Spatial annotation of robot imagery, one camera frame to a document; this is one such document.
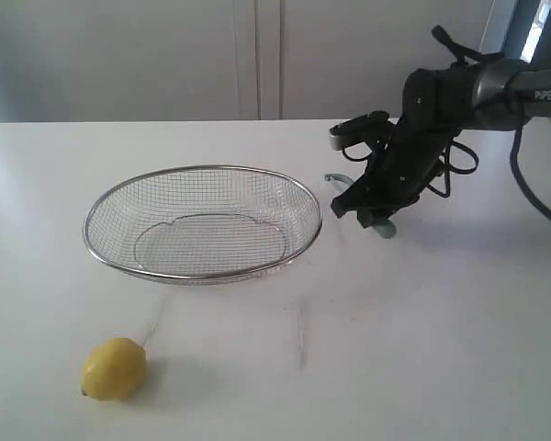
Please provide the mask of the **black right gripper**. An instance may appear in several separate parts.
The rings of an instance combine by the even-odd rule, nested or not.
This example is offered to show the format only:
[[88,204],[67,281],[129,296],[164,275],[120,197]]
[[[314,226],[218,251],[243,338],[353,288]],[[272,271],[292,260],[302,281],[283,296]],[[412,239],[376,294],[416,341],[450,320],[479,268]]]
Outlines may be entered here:
[[394,228],[391,217],[418,200],[440,154],[460,132],[457,126],[417,130],[400,119],[385,150],[368,161],[358,181],[332,200],[333,213],[343,217],[355,211],[364,229]]

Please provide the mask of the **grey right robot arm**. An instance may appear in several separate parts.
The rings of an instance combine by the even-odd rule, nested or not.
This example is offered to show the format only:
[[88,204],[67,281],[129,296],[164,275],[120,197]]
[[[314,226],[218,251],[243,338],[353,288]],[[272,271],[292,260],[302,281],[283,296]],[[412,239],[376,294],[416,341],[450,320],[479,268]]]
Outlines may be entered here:
[[334,150],[345,152],[359,143],[370,150],[364,173],[332,200],[332,211],[339,218],[355,212],[365,228],[388,221],[416,203],[437,176],[455,171],[450,150],[461,145],[456,137],[462,131],[493,130],[513,132],[512,175],[529,203],[551,221],[551,209],[518,165],[523,127],[533,118],[551,118],[551,69],[534,70],[505,58],[419,69],[404,85],[397,122],[378,110],[331,128]]

